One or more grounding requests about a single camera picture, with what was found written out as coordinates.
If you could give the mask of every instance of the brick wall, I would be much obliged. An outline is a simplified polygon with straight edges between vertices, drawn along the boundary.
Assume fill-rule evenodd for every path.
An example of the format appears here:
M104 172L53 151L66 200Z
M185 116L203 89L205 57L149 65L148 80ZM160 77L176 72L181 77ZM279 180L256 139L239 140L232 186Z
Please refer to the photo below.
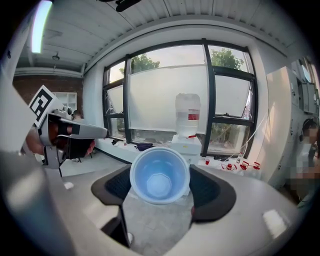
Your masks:
M77 109L83 110L82 78L58 75L26 75L13 78L14 88L27 104L42 85L45 85L53 93L76 93Z

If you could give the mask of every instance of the tree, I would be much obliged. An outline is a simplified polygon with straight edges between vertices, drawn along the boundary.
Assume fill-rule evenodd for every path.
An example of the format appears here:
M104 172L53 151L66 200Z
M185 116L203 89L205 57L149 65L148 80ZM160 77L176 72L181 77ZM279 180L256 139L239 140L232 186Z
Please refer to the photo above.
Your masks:
M160 61L153 61L147 54L141 54L131 59L131 74L159 68ZM124 68L119 68L121 74L125 73Z
M241 70L241 65L245 63L242 59L237 58L230 49L211 50L211 63L213 66L226 67Z

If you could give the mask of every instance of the blue object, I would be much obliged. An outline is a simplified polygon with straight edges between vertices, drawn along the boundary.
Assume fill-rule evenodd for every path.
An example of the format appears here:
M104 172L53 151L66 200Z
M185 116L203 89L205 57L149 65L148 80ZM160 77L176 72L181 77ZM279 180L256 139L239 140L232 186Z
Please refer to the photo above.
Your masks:
M133 161L130 182L144 201L154 205L170 204L178 200L189 186L189 165L171 148L149 148Z

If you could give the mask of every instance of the white sticker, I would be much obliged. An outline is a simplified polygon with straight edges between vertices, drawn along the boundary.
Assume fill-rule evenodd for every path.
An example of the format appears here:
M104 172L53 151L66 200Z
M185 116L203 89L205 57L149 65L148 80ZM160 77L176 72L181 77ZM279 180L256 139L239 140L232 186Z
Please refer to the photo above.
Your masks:
M48 109L51 107L55 98L54 94L47 89L44 85L37 91L29 104L29 108L36 114L34 124L40 127L42 121L48 114Z

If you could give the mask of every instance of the small bottle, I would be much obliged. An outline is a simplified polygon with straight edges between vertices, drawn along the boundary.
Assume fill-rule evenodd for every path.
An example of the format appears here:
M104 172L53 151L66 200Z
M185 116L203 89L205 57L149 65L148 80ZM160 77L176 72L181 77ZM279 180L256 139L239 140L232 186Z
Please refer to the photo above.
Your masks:
M238 155L236 162L239 164L242 158L242 152L240 152L240 154Z

